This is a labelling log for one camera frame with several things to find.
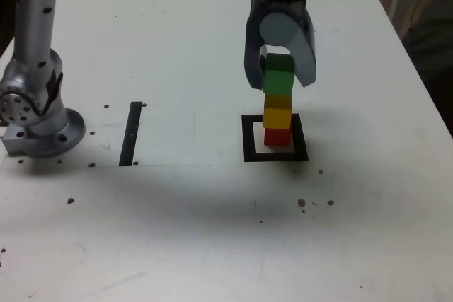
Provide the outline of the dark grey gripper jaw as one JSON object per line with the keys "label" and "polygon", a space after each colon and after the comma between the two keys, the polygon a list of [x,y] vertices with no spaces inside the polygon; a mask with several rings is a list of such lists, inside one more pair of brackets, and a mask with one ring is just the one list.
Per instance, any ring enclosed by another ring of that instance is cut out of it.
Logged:
{"label": "dark grey gripper jaw", "polygon": [[259,31],[260,19],[250,15],[246,23],[246,40],[244,48],[244,71],[251,88],[261,90],[263,84],[263,68],[261,66],[261,47],[264,39]]}

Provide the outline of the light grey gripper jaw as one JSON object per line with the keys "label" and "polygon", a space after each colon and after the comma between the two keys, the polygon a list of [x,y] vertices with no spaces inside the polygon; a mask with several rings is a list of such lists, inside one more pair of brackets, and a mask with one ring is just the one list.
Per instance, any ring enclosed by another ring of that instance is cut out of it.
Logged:
{"label": "light grey gripper jaw", "polygon": [[283,12],[269,13],[262,19],[259,32],[265,44],[290,52],[295,76],[304,88],[316,81],[314,27],[307,11],[300,21]]}

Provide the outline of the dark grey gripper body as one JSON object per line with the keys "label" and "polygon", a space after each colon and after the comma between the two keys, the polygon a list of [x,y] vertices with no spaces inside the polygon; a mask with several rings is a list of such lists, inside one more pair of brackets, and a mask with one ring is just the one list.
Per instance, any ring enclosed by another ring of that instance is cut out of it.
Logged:
{"label": "dark grey gripper body", "polygon": [[270,1],[270,0],[251,0],[251,10],[248,22],[257,21],[264,15],[272,12],[280,12],[295,19],[304,30],[312,29],[312,21],[306,9],[307,0],[298,1]]}

